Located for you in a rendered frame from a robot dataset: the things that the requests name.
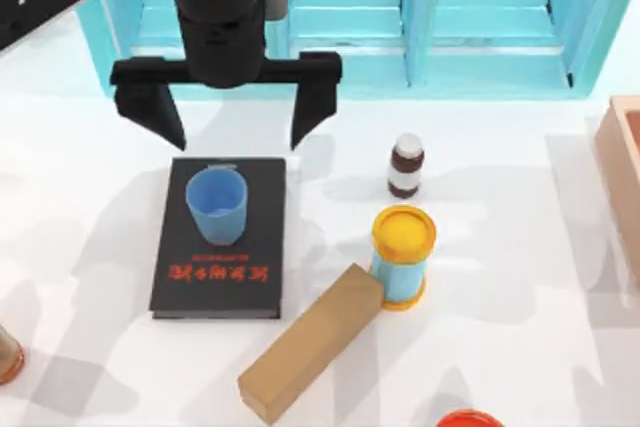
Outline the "light blue rack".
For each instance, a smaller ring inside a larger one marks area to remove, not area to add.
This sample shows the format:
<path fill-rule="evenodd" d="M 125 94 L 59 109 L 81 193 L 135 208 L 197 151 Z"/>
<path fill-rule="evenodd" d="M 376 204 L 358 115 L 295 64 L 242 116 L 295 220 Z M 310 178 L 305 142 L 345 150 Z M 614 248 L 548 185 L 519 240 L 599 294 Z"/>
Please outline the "light blue rack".
<path fill-rule="evenodd" d="M 589 95 L 630 0 L 289 0 L 268 53 L 336 51 L 351 98 Z"/>

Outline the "brown and white bottle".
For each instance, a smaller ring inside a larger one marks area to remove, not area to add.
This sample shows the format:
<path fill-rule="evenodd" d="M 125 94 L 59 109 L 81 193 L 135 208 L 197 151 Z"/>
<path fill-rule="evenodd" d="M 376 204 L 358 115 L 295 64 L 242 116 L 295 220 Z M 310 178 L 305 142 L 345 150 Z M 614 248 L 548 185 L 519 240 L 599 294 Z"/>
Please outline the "brown and white bottle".
<path fill-rule="evenodd" d="M 398 136 L 387 171 L 387 186 L 393 196 L 408 199 L 418 192 L 424 158 L 423 143 L 416 134 L 404 132 Z"/>

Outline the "blue cup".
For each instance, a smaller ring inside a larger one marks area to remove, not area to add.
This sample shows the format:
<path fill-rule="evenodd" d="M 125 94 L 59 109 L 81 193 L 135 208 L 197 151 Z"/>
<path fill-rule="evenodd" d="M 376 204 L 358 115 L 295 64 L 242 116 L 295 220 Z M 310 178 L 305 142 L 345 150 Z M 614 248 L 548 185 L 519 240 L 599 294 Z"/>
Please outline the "blue cup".
<path fill-rule="evenodd" d="M 186 184 L 185 201 L 201 236 L 211 244 L 229 246 L 246 227 L 248 185 L 230 165 L 210 166 Z"/>

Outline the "yellow and blue can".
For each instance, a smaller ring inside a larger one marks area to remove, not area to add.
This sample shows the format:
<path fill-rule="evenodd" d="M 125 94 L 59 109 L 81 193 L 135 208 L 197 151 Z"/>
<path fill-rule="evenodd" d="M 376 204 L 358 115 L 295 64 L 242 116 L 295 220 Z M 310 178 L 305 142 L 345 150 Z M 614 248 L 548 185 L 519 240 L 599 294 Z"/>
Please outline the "yellow and blue can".
<path fill-rule="evenodd" d="M 370 273 L 383 285 L 385 309 L 407 310 L 420 300 L 436 238 L 432 218 L 418 207 L 396 204 L 376 216 L 371 229 Z"/>

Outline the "black book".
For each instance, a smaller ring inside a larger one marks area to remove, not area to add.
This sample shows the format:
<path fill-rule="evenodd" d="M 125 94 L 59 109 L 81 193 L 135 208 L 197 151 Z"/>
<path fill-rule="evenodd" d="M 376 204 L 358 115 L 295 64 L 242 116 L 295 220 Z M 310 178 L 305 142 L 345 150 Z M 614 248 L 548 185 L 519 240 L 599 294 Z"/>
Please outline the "black book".
<path fill-rule="evenodd" d="M 207 168 L 242 175 L 248 215 L 231 246 L 203 237 L 187 185 Z M 277 319 L 281 313 L 286 162 L 263 158 L 179 158 L 169 176 L 149 309 L 157 319 Z"/>

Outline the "brown wooden block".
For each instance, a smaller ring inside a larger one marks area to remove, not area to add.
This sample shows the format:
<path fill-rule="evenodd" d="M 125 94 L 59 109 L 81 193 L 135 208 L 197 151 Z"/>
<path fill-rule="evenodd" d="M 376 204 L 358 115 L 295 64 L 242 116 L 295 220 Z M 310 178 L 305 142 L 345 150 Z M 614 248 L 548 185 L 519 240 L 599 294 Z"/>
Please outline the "brown wooden block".
<path fill-rule="evenodd" d="M 383 284 L 350 265 L 238 377 L 243 402 L 273 425 L 382 309 Z"/>

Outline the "orange cup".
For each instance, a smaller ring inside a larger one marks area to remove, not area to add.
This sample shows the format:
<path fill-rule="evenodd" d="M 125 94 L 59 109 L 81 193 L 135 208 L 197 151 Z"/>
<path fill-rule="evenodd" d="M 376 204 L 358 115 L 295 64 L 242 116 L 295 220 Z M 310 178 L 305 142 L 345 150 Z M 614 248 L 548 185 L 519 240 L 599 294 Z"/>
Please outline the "orange cup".
<path fill-rule="evenodd" d="M 13 381 L 25 361 L 21 344 L 0 325 L 0 385 Z"/>

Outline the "salmon-coloured box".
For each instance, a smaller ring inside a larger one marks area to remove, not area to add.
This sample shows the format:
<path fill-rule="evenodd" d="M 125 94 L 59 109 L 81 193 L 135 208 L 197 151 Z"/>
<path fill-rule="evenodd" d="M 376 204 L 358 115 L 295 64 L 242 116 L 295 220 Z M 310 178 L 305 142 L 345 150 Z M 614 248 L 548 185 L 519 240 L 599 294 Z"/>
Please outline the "salmon-coloured box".
<path fill-rule="evenodd" d="M 610 98 L 595 146 L 625 248 L 639 250 L 640 95 Z"/>

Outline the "red round lid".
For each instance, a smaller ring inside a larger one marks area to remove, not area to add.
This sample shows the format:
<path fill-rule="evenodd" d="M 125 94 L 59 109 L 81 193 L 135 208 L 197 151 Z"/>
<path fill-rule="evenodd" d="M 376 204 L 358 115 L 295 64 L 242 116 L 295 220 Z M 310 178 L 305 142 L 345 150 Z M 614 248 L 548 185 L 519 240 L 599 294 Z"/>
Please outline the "red round lid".
<path fill-rule="evenodd" d="M 476 409 L 459 409 L 444 415 L 435 427 L 505 427 L 494 416 Z"/>

